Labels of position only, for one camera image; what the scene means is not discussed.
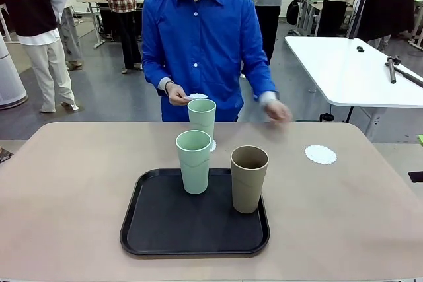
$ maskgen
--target person's left hand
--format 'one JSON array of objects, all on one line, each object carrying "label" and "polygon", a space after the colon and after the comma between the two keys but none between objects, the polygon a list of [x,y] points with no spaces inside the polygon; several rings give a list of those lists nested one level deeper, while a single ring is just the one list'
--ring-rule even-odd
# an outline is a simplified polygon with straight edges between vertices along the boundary
[{"label": "person's left hand", "polygon": [[291,110],[279,100],[273,100],[264,107],[264,111],[271,120],[278,123],[288,123],[292,121]]}]

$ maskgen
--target person's right hand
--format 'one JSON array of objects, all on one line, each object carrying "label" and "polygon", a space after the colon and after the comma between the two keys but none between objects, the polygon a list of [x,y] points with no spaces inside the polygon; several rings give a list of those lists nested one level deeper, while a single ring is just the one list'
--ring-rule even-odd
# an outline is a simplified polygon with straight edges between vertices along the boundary
[{"label": "person's right hand", "polygon": [[173,82],[166,83],[167,96],[169,96],[169,101],[173,106],[186,106],[190,102],[185,99],[186,94],[184,89]]}]

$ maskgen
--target tan cup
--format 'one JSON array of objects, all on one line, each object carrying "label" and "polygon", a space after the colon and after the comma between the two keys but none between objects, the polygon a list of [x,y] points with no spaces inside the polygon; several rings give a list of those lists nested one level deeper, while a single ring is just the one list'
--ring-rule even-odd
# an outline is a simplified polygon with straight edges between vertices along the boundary
[{"label": "tan cup", "polygon": [[232,152],[232,204],[238,212],[249,214],[256,211],[268,163],[267,153],[252,145]]}]

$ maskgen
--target black pants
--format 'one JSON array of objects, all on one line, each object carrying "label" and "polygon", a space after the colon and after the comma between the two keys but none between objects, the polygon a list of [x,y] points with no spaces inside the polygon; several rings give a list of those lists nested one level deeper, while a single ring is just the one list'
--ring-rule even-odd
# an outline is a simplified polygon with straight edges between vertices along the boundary
[{"label": "black pants", "polygon": [[126,69],[133,69],[135,63],[141,63],[137,34],[135,32],[135,11],[116,13],[118,30]]},{"label": "black pants", "polygon": [[317,36],[336,36],[344,22],[346,3],[344,1],[323,1]]},{"label": "black pants", "polygon": [[270,63],[278,31],[280,6],[256,6],[256,12],[263,37],[263,50]]}]

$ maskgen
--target stacked cup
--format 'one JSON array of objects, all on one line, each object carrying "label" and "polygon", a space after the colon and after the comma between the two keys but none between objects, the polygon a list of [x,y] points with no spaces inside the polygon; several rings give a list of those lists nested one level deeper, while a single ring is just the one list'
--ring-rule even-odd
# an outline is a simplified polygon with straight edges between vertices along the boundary
[{"label": "stacked cup", "polygon": [[216,103],[209,99],[195,99],[188,104],[190,131],[176,138],[180,169],[185,190],[200,194],[209,180],[210,149],[213,143]]},{"label": "stacked cup", "polygon": [[[213,143],[216,103],[195,99],[188,104],[190,127],[176,138],[184,189],[203,193],[208,186],[210,149]],[[262,193],[269,158],[258,147],[246,145],[231,154],[232,204],[244,214],[254,213]]]}]

